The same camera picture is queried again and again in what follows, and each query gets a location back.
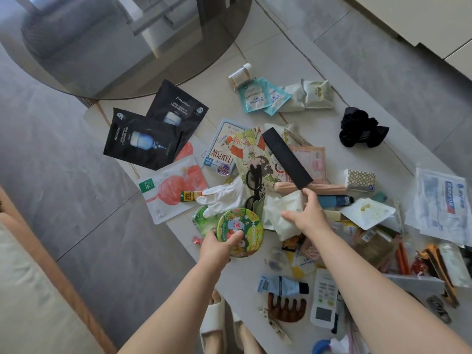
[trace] black tube cap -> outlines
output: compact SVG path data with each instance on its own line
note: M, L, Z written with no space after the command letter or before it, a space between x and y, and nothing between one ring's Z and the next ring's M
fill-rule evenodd
M304 282L299 282L300 284L300 294L301 295L307 295L310 292L310 287L308 286L308 283Z

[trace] black-framed glasses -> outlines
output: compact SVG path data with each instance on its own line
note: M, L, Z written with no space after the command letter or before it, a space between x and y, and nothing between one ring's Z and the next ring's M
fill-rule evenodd
M259 191L263 188L263 172L259 164L257 167L251 165L249 171L246 173L246 186L254 191L254 195L246 200L245 208L252 211L254 202L261 199Z

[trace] remote control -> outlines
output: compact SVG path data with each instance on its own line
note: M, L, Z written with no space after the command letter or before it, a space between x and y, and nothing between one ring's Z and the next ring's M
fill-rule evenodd
M329 271L316 269L315 291L310 321L317 327L332 329L338 301L338 286Z

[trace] white slipper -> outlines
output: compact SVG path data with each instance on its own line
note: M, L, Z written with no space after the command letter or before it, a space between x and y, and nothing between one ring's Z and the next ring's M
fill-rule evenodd
M221 330L223 333L223 353L226 353L226 331L225 331L225 299L220 294L219 303L209 304L205 313L204 321L200 326L200 340L205 352L205 342L202 334Z
M235 335L236 345L239 349L244 351L243 341L241 340L241 336L239 334L239 330L238 330L238 327L236 325L238 322L242 323L243 321L241 320L241 318L239 318L239 316L236 313L234 313L233 308L231 309L231 313L233 314L233 332L234 332L234 335Z

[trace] round glass table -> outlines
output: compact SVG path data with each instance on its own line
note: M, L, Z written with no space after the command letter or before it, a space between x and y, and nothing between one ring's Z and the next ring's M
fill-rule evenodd
M92 100L156 93L231 46L252 0L0 0L0 42L27 73Z

